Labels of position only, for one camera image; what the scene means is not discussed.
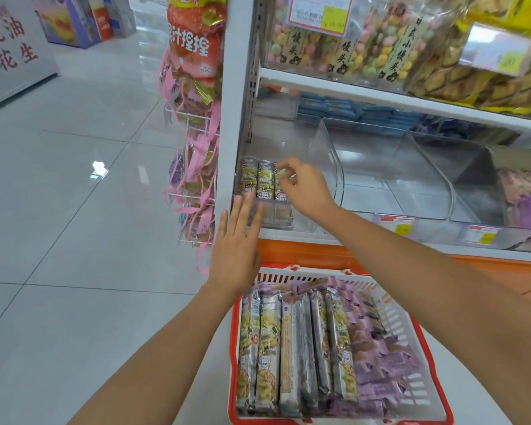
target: wire rack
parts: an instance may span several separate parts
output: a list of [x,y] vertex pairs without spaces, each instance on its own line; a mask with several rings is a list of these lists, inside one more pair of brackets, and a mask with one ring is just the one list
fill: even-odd
[[[171,108],[171,105],[169,101],[165,104],[163,107],[163,116],[165,118],[165,125],[168,126],[170,124],[177,125],[178,128],[183,129],[185,132],[185,137],[191,133],[192,130],[196,131],[200,134],[208,134],[209,133],[209,126],[211,119],[208,116],[202,116],[202,115],[195,115],[191,113],[186,112],[177,112],[174,111]],[[208,205],[214,207],[214,198],[216,197],[216,182],[213,182],[212,184],[213,193],[211,197],[208,199]],[[192,195],[192,193],[186,192],[184,189],[182,192],[170,192],[168,191],[169,195],[169,201],[171,203],[172,207],[179,207],[181,205],[177,204],[175,200],[173,200],[173,197],[179,197],[183,198],[187,204],[191,204],[191,206],[195,206],[197,201],[200,199],[200,194],[198,195]],[[185,243],[190,244],[192,248],[198,248],[200,247],[204,242],[207,241],[207,239],[202,240],[188,240],[186,239],[186,230],[188,229],[189,224],[187,224],[187,227],[182,229],[179,232],[177,240],[179,243]],[[211,228],[212,230],[212,236],[214,236],[214,224],[212,224]]]

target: silver snack package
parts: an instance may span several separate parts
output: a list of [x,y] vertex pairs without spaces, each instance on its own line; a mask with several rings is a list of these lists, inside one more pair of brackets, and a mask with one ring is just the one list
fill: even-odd
[[346,401],[358,401],[346,312],[338,291],[332,288],[327,289],[326,304],[328,332],[331,338],[334,392]]
[[326,398],[327,395],[332,394],[332,362],[325,296],[321,291],[311,293],[311,314],[319,391]]
[[282,416],[301,417],[299,401],[299,337],[297,328],[297,300],[289,295],[281,297],[281,370],[279,410]]
[[238,386],[236,408],[240,413],[255,411],[258,376],[258,343],[260,337],[260,295],[257,289],[242,298],[240,349],[238,350]]
[[308,293],[297,301],[297,328],[301,356],[301,397],[308,408],[319,405],[319,386],[315,364],[315,343],[312,337],[311,298]]
[[277,413],[279,401],[280,330],[281,293],[266,293],[262,297],[258,379],[256,383],[256,411],[259,413]]

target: white tile floor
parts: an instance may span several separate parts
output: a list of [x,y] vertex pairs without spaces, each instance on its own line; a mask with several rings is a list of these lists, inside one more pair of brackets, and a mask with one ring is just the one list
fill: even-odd
[[[155,86],[165,10],[136,18],[50,45],[60,77],[0,108],[1,425],[64,425],[205,280],[163,200],[183,140]],[[229,423],[229,334],[227,316],[176,423]]]

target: right hand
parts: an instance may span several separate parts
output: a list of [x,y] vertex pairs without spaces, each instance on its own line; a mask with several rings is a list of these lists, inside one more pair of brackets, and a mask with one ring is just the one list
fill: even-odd
[[321,217],[338,207],[323,173],[317,167],[297,158],[288,158],[277,163],[276,168],[286,169],[279,184],[293,207],[309,219],[319,223]]

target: yellow price label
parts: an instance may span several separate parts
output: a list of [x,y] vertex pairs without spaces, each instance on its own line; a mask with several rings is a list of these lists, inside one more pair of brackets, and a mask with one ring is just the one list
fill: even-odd
[[348,20],[348,10],[334,6],[324,6],[320,28],[337,34],[344,34]]
[[411,232],[411,225],[398,225],[395,232],[400,236],[406,236]]
[[482,235],[482,238],[480,239],[478,243],[482,243],[483,245],[491,245],[495,239],[496,239],[495,233],[487,233],[487,234]]
[[500,73],[519,74],[525,58],[524,52],[506,52],[499,57],[498,71]]

